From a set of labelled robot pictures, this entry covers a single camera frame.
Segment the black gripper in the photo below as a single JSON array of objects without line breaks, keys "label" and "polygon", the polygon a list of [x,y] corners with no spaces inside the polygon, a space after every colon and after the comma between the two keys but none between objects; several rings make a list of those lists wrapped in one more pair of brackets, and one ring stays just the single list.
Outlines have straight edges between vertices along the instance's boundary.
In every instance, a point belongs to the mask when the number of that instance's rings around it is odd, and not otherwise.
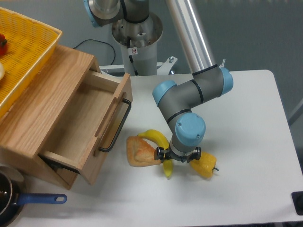
[{"label": "black gripper", "polygon": [[164,149],[163,147],[157,147],[154,151],[154,159],[160,160],[163,162],[164,160],[170,160],[170,157],[176,161],[180,162],[191,162],[193,160],[199,160],[201,158],[201,148],[196,147],[190,154],[181,153],[176,154],[173,151],[168,151],[168,149]]}]

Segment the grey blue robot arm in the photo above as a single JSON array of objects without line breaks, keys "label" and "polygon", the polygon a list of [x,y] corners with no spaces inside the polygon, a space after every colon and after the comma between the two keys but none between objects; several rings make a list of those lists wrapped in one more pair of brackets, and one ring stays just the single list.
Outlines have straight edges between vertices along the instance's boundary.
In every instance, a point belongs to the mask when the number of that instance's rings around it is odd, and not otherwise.
[{"label": "grey blue robot arm", "polygon": [[[199,144],[205,134],[205,122],[192,108],[231,91],[233,78],[223,65],[216,64],[194,1],[169,0],[166,4],[193,78],[180,85],[167,80],[153,90],[155,103],[172,132],[168,147],[158,147],[154,158],[190,162],[200,159]],[[86,0],[84,6],[93,26],[112,26],[126,73],[156,74],[156,46],[163,25],[147,0]]]}]

